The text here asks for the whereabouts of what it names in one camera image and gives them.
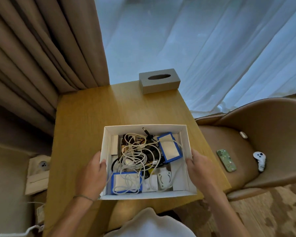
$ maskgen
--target hand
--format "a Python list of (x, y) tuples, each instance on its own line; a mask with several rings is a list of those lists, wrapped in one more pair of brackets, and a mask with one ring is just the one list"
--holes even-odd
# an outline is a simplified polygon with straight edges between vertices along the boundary
[(85, 166), (77, 178), (76, 194), (97, 200), (106, 184), (106, 162), (100, 163), (101, 151), (98, 151)]
[(187, 158), (187, 171), (192, 183), (203, 193), (209, 195), (210, 191), (218, 190), (213, 162), (196, 150), (192, 149), (193, 159)]

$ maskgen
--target brown chair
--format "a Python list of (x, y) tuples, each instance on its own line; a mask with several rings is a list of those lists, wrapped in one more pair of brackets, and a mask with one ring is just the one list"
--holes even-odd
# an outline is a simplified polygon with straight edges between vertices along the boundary
[[(230, 201), (265, 192), (270, 187), (296, 183), (296, 99), (269, 98), (239, 107), (228, 114), (196, 120), (214, 154), (226, 149), (237, 170), (227, 172)], [(248, 139), (239, 134), (243, 131)], [(259, 173), (253, 152), (266, 155)]]

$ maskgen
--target wooden table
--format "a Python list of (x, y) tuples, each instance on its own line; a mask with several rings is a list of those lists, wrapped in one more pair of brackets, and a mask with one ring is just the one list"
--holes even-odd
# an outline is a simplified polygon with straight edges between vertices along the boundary
[[(66, 94), (57, 107), (44, 236), (74, 196), (77, 172), (100, 150), (104, 126), (130, 124), (187, 125), (191, 147), (212, 159), (220, 187), (230, 188), (178, 90), (142, 95), (139, 82), (133, 81)], [(199, 192), (176, 198), (99, 200), (81, 221), (77, 236), (98, 236), (120, 227), (146, 207), (160, 213), (202, 198)]]

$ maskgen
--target carpet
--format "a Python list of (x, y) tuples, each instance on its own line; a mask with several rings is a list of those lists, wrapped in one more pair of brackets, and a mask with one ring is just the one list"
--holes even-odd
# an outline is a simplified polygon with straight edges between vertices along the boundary
[[(296, 184), (230, 204), (251, 236), (296, 237)], [(202, 200), (174, 211), (197, 237), (219, 237), (209, 206)]]

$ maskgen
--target bracelet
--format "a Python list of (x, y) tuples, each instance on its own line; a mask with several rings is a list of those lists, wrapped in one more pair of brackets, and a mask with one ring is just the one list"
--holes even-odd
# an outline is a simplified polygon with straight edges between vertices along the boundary
[(87, 196), (85, 196), (85, 195), (75, 195), (74, 198), (76, 198), (76, 197), (83, 197), (83, 198), (86, 198), (86, 199), (88, 199), (88, 200), (94, 202), (93, 199), (91, 199), (91, 198), (89, 198), (89, 197), (87, 197)]

